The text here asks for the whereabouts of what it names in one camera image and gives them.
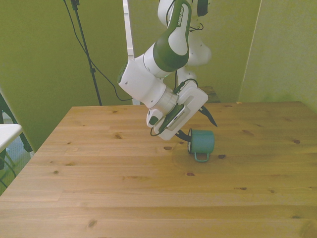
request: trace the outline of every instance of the green mug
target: green mug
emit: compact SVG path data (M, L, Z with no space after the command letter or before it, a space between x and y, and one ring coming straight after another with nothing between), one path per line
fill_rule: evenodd
M188 142L188 152L195 154L195 160L197 162L207 162L209 160L209 154L214 148L214 134L211 130L193 130L190 129L188 135L191 137ZM197 154L207 154L206 160L197 159Z

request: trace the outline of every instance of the yellow-green wall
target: yellow-green wall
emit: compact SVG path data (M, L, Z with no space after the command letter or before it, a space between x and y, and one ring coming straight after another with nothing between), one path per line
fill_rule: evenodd
M240 100L301 101L317 112L315 0L262 0Z
M117 86L127 60L122 1L80 0L78 7L91 58ZM87 57L62 0L1 1L0 22L0 90L37 150L72 106L98 105ZM131 103L96 76L104 105Z
M166 30L157 17L158 0L129 0L135 56L143 54ZM260 0L212 0L199 32L212 51L211 61L191 68L200 86L214 87L222 102L238 100ZM174 84L174 75L167 84Z

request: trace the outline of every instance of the black cable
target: black cable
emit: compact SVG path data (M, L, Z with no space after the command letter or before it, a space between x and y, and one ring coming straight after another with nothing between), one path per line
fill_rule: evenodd
M190 28L192 29L192 30L189 30L190 32L193 32L193 31L201 31L201 30L204 29L204 25L203 25L202 23L200 23L200 25L199 25L198 28L194 28L194 27L191 27L191 26L190 26Z
M153 128L154 128L154 126L151 128L151 131L150 131L150 135L151 135L151 136L158 136L158 135L161 135L161 134L162 134L162 132L164 131L164 130L163 130L163 131L161 131L160 133L153 135L153 134L152 134Z
M65 3L66 8L67 8L67 12L68 12L68 15L69 15L71 24L72 24L73 29L74 29L74 33L75 33L76 39L77 39L77 41L79 42L79 44L80 44L81 48L83 49L83 51L85 52L86 56L89 57L89 55L87 55L87 53L86 53L86 51L85 51L85 49L84 49L82 43L80 42L80 40L79 40L79 38L78 38L78 36L77 36L76 29L75 29L75 26L74 26L74 22L73 22L73 19L72 19L72 17L71 17L71 14L70 14L70 12L69 12L69 9L68 9L66 0L63 0L63 1L64 1L64 3ZM121 99L121 98L118 96L118 93L117 93L117 90L116 90L115 85L97 68L97 66L94 64L94 62L91 60L90 57L89 57L89 60L90 60L90 62L93 64L93 66L96 68L96 70L98 70L98 72L99 72L103 77L105 77L106 80L113 86L114 92L115 92L117 98L118 98L120 101L129 101L129 100L132 100L132 98L129 98L129 99Z
M186 83L186 82L189 81L189 80L194 81L194 82L196 83L197 87L198 87L198 82L197 82L197 80L195 80L195 79L193 79L193 78L186 79L186 80L184 81L184 83Z
M174 90L176 89L177 86L177 71L175 71L175 86L174 86Z
M0 182L5 186L5 188L8 188L7 185L5 185L5 183L0 179Z
M167 10L167 13L166 13L166 25L167 25L167 26L168 26L168 19L167 19L167 17L168 17L168 12L169 12L169 10L171 9L171 7L172 7L172 5L173 5L174 2L175 2L175 0L172 1L171 5L169 6L169 8L168 8L168 10Z

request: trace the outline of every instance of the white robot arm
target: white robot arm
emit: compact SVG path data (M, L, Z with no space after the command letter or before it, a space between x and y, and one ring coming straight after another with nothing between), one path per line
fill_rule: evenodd
M215 124L203 106L207 94L197 87L195 74L186 69L211 59L210 49L190 32L201 26L199 17L207 13L208 5L208 0L161 0L158 17L167 30L143 55L129 60L118 78L124 91L149 108L147 125L164 140L178 134L198 110ZM179 86L171 90L163 79L174 71Z

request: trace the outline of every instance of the wood grain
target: wood grain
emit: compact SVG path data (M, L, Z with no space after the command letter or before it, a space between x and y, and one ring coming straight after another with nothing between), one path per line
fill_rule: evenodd
M73 107L0 197L0 238L317 237L317 115L206 104L207 163L151 137L145 106Z

